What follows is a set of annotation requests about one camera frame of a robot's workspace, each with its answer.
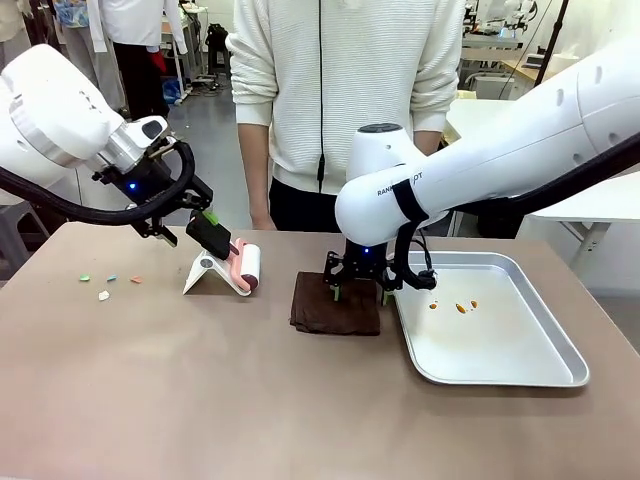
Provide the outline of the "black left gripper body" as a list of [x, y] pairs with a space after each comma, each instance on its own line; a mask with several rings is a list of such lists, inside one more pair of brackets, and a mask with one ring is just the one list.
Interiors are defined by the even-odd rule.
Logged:
[[94, 181], [104, 185], [113, 185], [137, 206], [154, 203], [153, 214], [170, 214], [179, 209], [200, 208], [200, 181], [195, 175], [195, 158], [187, 143], [174, 143], [168, 149], [176, 152], [182, 162], [192, 166], [192, 173], [186, 184], [174, 193], [162, 206], [158, 199], [178, 184], [171, 177], [171, 170], [157, 153], [156, 156], [144, 154], [140, 161], [127, 173], [120, 172], [115, 166], [107, 167], [102, 172], [92, 175]]

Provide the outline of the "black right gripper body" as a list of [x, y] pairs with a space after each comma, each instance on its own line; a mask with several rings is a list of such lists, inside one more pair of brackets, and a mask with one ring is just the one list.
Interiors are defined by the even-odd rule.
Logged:
[[347, 241], [342, 257], [343, 277], [347, 280], [379, 281], [387, 269], [387, 244], [362, 246]]

